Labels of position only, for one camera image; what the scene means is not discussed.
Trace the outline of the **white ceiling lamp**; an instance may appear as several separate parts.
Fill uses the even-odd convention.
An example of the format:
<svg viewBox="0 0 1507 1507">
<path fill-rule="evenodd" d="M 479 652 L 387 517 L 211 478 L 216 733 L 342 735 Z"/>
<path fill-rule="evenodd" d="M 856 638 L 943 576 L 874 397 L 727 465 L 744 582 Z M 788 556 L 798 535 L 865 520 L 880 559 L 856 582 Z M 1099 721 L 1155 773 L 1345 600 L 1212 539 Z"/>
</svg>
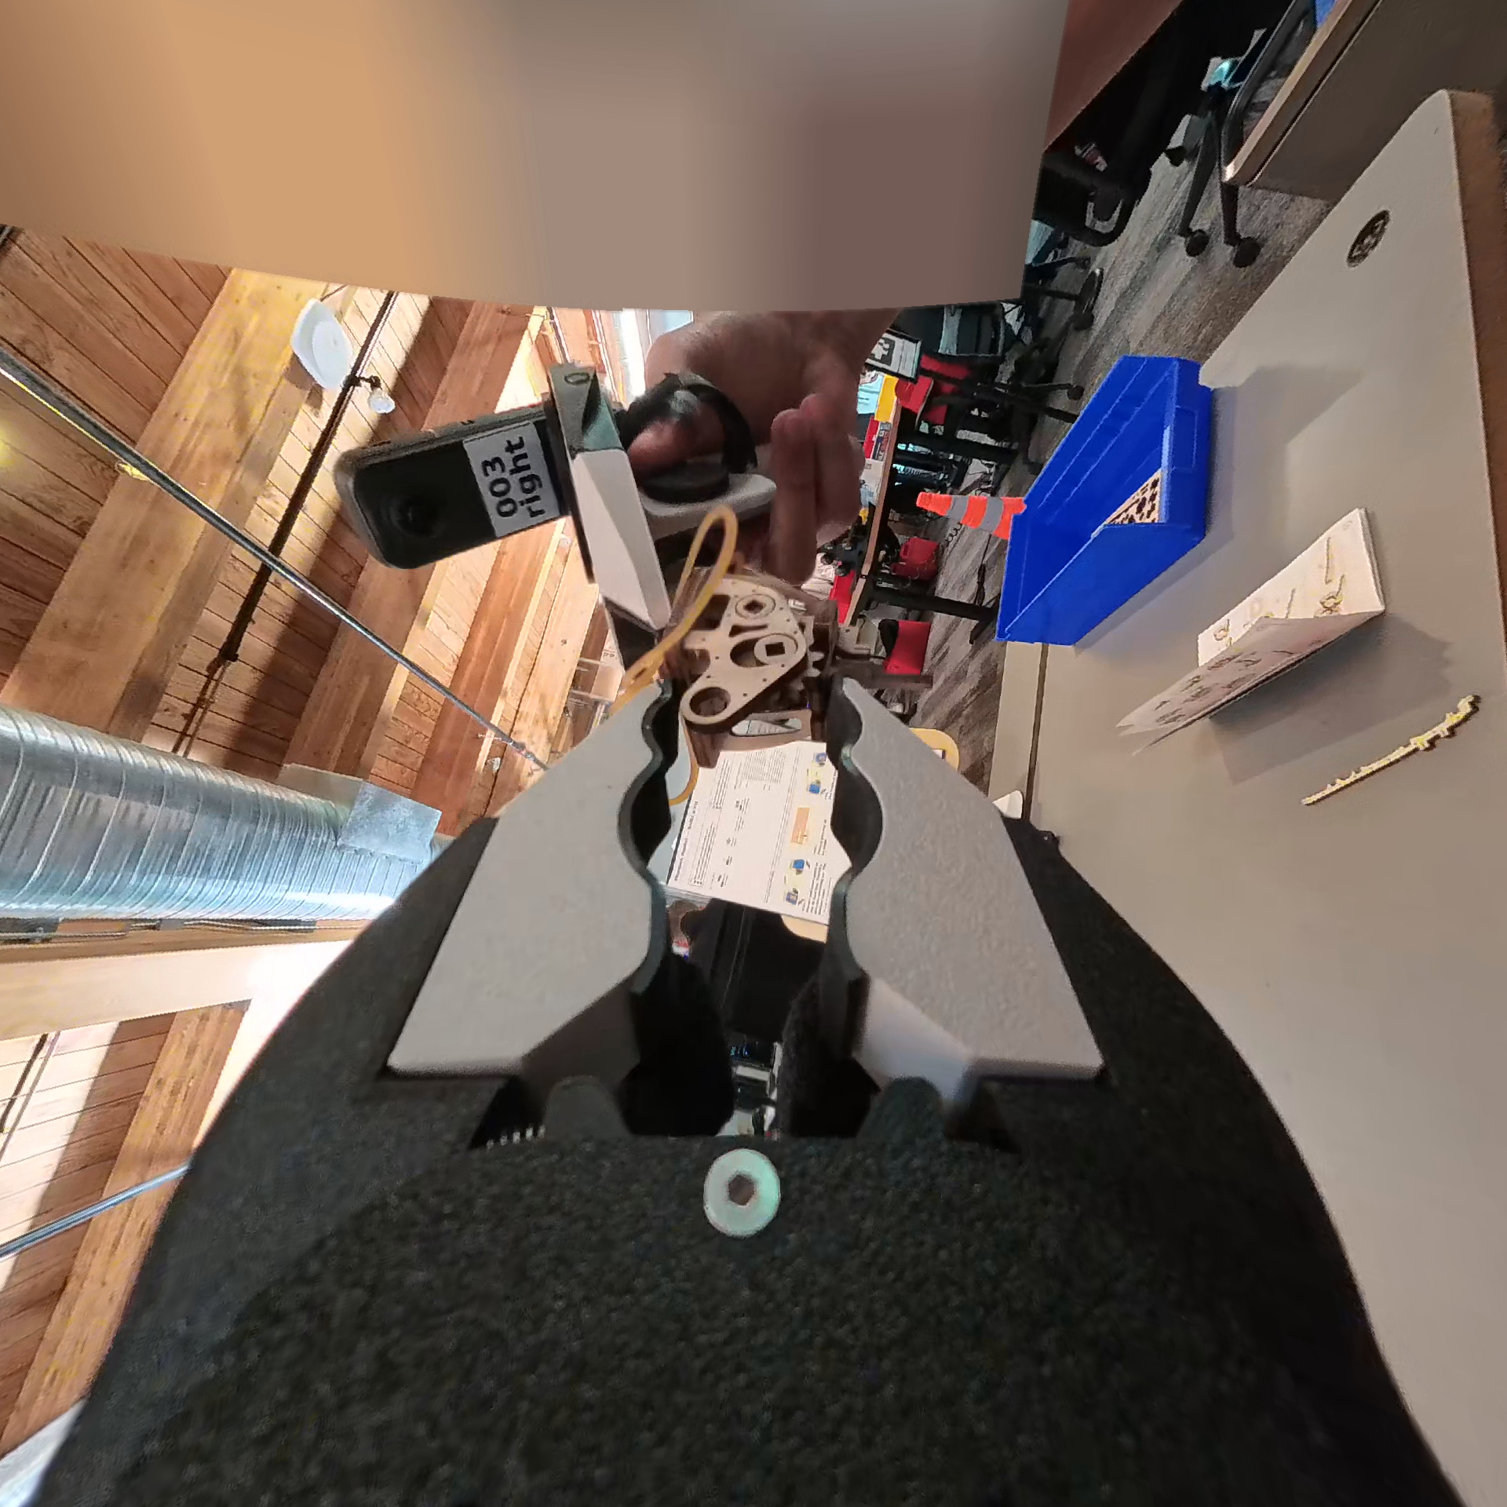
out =
<svg viewBox="0 0 1507 1507">
<path fill-rule="evenodd" d="M 356 349 L 328 301 L 307 301 L 293 329 L 293 357 L 318 388 L 339 395 L 347 384 Z"/>
</svg>

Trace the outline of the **orange traffic cone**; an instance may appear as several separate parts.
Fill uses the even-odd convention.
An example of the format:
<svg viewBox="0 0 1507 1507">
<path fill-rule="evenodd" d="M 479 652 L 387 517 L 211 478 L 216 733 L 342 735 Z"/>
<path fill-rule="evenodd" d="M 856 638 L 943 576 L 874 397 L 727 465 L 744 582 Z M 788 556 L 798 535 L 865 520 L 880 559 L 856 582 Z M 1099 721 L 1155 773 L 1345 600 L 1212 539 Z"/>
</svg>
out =
<svg viewBox="0 0 1507 1507">
<path fill-rule="evenodd" d="M 1024 497 L 995 492 L 920 492 L 916 508 L 995 539 L 1009 539 L 1016 520 L 1027 510 Z"/>
</svg>

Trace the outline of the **person's right hand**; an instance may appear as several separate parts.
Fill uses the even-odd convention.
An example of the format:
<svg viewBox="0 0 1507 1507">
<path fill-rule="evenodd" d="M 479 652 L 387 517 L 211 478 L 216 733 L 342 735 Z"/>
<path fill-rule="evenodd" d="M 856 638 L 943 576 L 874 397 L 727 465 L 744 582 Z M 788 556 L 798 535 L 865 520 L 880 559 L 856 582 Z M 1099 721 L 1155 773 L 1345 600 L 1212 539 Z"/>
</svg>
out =
<svg viewBox="0 0 1507 1507">
<path fill-rule="evenodd" d="M 766 539 L 744 545 L 766 572 L 808 582 L 818 550 L 860 517 L 860 377 L 893 329 L 889 308 L 719 308 L 642 353 L 642 384 L 703 377 L 772 445 Z"/>
</svg>

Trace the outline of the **instruction sheet clipboard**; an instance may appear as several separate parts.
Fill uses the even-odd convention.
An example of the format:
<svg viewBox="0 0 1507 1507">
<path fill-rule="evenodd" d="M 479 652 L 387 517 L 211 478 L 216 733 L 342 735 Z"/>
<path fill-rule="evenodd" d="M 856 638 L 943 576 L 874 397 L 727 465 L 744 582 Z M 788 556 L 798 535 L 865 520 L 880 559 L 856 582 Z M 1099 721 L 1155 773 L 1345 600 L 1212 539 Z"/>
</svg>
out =
<svg viewBox="0 0 1507 1507">
<path fill-rule="evenodd" d="M 826 939 L 834 883 L 848 874 L 834 817 L 834 762 L 821 741 L 724 753 L 670 801 L 670 830 L 648 860 L 670 902 L 727 902 Z"/>
</svg>

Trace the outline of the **black office chair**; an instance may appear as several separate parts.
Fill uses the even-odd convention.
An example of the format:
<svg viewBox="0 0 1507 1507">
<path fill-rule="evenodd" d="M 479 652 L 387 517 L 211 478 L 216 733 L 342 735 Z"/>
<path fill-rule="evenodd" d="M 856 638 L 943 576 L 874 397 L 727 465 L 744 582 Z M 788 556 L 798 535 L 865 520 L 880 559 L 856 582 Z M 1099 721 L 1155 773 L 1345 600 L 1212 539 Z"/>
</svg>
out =
<svg viewBox="0 0 1507 1507">
<path fill-rule="evenodd" d="M 1035 197 L 1035 219 L 1084 243 L 1109 251 L 1124 240 L 1137 204 L 1144 197 L 1155 161 L 1133 161 L 1124 168 L 1091 166 L 1075 151 L 1047 151 Z"/>
</svg>

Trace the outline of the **blue plastic bin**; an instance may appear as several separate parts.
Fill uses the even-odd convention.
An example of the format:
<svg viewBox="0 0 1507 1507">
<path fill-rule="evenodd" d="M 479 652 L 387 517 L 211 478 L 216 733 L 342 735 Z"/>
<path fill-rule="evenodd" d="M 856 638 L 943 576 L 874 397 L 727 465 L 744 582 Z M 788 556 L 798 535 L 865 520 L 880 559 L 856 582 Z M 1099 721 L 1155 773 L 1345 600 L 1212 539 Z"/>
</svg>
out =
<svg viewBox="0 0 1507 1507">
<path fill-rule="evenodd" d="M 1163 520 L 1115 526 L 1155 471 Z M 1027 482 L 1009 532 L 995 643 L 1078 643 L 1205 535 L 1212 384 L 1189 357 L 1124 357 Z"/>
</svg>

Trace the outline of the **tan rubber band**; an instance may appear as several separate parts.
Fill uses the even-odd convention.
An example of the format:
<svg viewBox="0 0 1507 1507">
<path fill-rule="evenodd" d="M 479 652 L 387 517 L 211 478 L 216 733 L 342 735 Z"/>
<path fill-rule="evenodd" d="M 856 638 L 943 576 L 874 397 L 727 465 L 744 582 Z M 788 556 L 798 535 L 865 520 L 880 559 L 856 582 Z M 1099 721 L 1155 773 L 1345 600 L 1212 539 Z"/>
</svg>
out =
<svg viewBox="0 0 1507 1507">
<path fill-rule="evenodd" d="M 711 566 L 700 566 L 700 550 L 719 532 L 719 556 Z M 711 600 L 724 592 L 724 576 L 736 559 L 736 517 L 727 504 L 712 504 L 711 517 L 690 535 L 690 556 L 670 596 L 670 627 L 626 670 L 621 694 L 612 715 L 621 715 L 639 692 L 657 687 L 666 678 L 670 652 L 690 638 L 690 627 L 703 619 Z"/>
</svg>

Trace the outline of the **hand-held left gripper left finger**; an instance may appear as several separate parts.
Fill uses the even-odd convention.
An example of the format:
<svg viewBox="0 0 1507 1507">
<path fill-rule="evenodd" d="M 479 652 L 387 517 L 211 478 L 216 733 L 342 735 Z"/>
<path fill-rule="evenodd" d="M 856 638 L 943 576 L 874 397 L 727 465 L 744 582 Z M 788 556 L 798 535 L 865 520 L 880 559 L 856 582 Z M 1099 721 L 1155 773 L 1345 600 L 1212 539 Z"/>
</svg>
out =
<svg viewBox="0 0 1507 1507">
<path fill-rule="evenodd" d="M 666 956 L 670 687 L 639 692 L 510 796 L 388 1045 L 401 1079 L 626 1079 L 636 990 Z"/>
</svg>

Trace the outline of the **silver ventilation duct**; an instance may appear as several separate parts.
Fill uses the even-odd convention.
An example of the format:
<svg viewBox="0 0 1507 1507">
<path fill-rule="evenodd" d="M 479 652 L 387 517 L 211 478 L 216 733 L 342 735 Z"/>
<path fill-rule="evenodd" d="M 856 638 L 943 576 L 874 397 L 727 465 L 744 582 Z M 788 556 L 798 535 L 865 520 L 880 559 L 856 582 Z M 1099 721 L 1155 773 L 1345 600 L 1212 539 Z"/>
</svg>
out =
<svg viewBox="0 0 1507 1507">
<path fill-rule="evenodd" d="M 266 782 L 0 709 L 4 931 L 369 920 L 446 851 L 439 820 L 351 773 Z"/>
</svg>

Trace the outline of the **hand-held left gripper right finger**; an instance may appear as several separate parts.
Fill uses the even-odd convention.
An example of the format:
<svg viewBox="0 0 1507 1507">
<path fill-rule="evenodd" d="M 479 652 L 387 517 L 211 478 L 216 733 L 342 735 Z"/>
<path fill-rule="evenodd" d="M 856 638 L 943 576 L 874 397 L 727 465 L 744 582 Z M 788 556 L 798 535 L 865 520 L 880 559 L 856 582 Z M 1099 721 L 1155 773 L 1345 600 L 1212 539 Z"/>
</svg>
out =
<svg viewBox="0 0 1507 1507">
<path fill-rule="evenodd" d="M 947 1119 L 987 1079 L 1092 1079 L 1104 1052 L 995 801 L 856 682 L 833 692 L 826 754 L 848 860 L 826 1045 L 874 1085 L 923 1079 Z"/>
</svg>

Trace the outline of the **instruction booklet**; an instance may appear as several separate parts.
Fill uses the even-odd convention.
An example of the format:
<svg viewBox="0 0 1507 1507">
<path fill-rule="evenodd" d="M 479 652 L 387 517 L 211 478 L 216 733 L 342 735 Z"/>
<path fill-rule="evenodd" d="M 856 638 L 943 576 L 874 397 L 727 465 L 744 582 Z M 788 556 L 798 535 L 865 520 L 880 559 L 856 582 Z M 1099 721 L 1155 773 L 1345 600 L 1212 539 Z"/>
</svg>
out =
<svg viewBox="0 0 1507 1507">
<path fill-rule="evenodd" d="M 1370 510 L 1338 517 L 1307 556 L 1198 635 L 1198 667 L 1119 733 L 1155 748 L 1385 614 Z"/>
</svg>

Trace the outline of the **notched wooden stick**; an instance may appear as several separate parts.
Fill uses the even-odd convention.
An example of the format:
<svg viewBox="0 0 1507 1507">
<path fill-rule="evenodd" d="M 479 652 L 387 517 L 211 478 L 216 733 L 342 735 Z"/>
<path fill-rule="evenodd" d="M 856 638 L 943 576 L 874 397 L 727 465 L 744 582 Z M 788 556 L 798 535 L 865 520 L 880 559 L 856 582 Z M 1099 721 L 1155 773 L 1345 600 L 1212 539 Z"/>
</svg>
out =
<svg viewBox="0 0 1507 1507">
<path fill-rule="evenodd" d="M 1374 778 L 1374 773 L 1385 773 L 1385 768 L 1395 768 L 1395 765 L 1405 765 L 1405 762 L 1414 762 L 1414 754 L 1437 753 L 1437 748 L 1449 741 L 1473 715 L 1478 715 L 1478 694 L 1459 694 L 1456 709 L 1444 709 L 1443 721 L 1433 721 L 1433 726 L 1414 733 L 1409 741 L 1401 741 L 1395 753 L 1385 753 L 1385 754 L 1374 754 L 1374 762 L 1368 762 L 1368 765 L 1328 778 L 1322 789 L 1307 795 L 1299 806 L 1320 806 L 1320 801 L 1328 801 L 1328 796 L 1338 796 L 1338 795 L 1348 795 L 1348 789 L 1355 789 L 1355 782 L 1368 782 L 1368 778 Z"/>
</svg>

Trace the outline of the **wooden model assembly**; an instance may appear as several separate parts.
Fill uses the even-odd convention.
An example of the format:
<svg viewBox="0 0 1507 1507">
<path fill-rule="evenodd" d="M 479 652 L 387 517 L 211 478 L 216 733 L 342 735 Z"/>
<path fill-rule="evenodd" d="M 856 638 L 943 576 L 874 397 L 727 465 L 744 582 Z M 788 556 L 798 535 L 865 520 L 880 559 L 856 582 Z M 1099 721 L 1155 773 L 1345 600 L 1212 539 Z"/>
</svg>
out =
<svg viewBox="0 0 1507 1507">
<path fill-rule="evenodd" d="M 845 627 L 834 600 L 727 572 L 666 652 L 690 765 L 712 768 L 719 754 L 826 741 L 839 682 L 880 698 L 916 698 L 935 678 L 923 650 L 916 658 L 900 650 L 900 627 L 928 635 L 920 619 Z"/>
</svg>

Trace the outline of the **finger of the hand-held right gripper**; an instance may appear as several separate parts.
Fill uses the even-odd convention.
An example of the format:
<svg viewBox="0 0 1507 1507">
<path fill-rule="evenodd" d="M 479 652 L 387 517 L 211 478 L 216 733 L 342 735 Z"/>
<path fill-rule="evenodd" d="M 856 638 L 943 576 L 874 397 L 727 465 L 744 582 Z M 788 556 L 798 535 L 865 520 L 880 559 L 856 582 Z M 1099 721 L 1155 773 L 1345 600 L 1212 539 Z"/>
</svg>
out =
<svg viewBox="0 0 1507 1507">
<path fill-rule="evenodd" d="M 648 532 L 648 510 L 626 452 L 575 457 L 579 532 L 595 592 L 642 627 L 666 627 L 670 596 Z"/>
</svg>

